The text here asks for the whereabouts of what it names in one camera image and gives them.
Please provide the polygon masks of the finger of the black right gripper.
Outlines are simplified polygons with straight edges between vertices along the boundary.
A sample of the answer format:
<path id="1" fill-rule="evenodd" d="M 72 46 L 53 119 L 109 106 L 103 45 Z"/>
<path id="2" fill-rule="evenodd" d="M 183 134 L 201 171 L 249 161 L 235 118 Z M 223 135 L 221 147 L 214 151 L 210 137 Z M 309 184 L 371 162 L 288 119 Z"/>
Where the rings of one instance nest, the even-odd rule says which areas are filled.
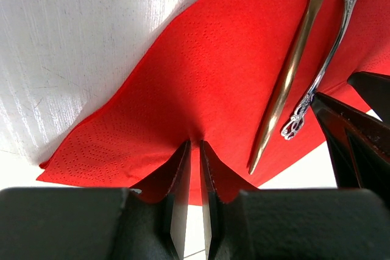
<path id="1" fill-rule="evenodd" d="M 383 122 L 389 122 L 389 76 L 366 71 L 354 72 L 347 83 Z"/>
<path id="2" fill-rule="evenodd" d="M 326 138 L 336 185 L 389 198 L 389 126 L 328 95 L 311 108 Z"/>

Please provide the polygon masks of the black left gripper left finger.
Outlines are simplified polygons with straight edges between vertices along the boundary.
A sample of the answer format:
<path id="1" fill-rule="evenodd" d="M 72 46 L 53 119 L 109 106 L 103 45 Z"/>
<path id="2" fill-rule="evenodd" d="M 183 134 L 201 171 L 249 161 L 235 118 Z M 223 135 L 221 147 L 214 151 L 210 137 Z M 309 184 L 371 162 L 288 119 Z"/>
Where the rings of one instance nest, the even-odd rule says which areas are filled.
<path id="1" fill-rule="evenodd" d="M 191 143 L 129 188 L 1 191 L 2 259 L 182 259 Z"/>

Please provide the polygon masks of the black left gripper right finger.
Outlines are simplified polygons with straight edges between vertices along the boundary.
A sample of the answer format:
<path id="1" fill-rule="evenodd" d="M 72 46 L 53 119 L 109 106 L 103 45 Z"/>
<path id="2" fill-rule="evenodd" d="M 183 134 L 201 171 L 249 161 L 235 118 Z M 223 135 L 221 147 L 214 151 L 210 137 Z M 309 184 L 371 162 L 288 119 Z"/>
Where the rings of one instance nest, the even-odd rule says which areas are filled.
<path id="1" fill-rule="evenodd" d="M 389 208 L 367 189 L 251 185 L 200 143 L 208 259 L 388 259 Z"/>

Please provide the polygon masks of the silver ornate spoon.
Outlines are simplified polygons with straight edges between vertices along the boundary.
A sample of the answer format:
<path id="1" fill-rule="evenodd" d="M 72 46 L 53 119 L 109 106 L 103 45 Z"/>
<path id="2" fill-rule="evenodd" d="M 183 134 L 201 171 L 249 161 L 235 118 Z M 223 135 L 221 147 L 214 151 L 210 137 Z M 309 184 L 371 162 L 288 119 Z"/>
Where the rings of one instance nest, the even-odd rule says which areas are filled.
<path id="1" fill-rule="evenodd" d="M 339 32 L 336 36 L 335 42 L 330 49 L 326 59 L 324 60 L 322 66 L 319 68 L 317 75 L 311 82 L 305 94 L 302 96 L 299 103 L 296 105 L 293 113 L 289 117 L 289 121 L 283 126 L 280 135 L 287 141 L 293 139 L 298 132 L 302 129 L 305 123 L 305 115 L 313 101 L 313 97 L 316 94 L 317 89 L 325 75 L 325 72 L 334 57 L 339 45 L 341 44 L 342 39 L 348 28 L 350 19 L 352 17 L 353 9 L 357 0 L 344 0 L 344 10 L 342 14 L 341 25 Z"/>

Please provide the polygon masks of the copper knife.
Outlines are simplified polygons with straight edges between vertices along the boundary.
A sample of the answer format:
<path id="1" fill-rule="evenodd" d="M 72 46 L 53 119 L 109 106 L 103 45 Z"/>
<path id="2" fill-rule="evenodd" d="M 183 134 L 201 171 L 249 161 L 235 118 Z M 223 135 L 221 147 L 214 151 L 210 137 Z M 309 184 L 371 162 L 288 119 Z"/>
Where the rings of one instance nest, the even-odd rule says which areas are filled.
<path id="1" fill-rule="evenodd" d="M 269 102 L 261 118 L 253 141 L 248 160 L 248 174 L 254 174 L 270 138 L 275 131 L 278 120 L 286 104 L 294 78 L 297 74 L 308 37 L 315 22 L 323 0 L 308 0 L 299 28 L 294 36 L 288 55 L 277 77 Z"/>

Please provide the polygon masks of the red paper napkin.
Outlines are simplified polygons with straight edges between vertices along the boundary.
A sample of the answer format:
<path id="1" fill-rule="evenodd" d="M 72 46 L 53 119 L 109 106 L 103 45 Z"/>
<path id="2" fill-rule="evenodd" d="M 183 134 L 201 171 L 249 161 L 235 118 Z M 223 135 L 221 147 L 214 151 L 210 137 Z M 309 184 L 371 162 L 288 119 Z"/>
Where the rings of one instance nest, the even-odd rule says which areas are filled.
<path id="1" fill-rule="evenodd" d="M 190 203 L 200 205 L 200 140 L 255 186 L 290 167 L 324 142 L 312 112 L 294 139 L 274 133 L 255 173 L 247 173 L 255 132 L 307 1 L 196 1 L 169 23 L 115 95 L 41 164 L 38 179 L 129 187 L 190 140 Z"/>

